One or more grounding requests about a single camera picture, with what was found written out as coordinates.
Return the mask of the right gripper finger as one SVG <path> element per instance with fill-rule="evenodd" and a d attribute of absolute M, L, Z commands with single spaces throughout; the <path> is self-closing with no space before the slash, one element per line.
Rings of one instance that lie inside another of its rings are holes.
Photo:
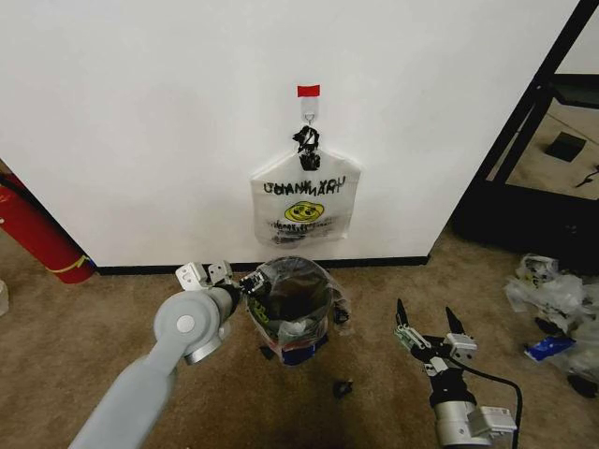
<path fill-rule="evenodd" d="M 449 346 L 449 355 L 459 361 L 472 360 L 477 352 L 474 338 L 465 332 L 461 320 L 449 307 L 446 307 L 446 318 L 449 332 L 446 334 L 444 343 Z"/>
<path fill-rule="evenodd" d="M 407 313 L 400 298 L 397 299 L 396 303 L 395 319 L 397 325 L 394 330 L 394 335 L 412 356 L 434 355 L 431 344 L 409 325 Z"/>

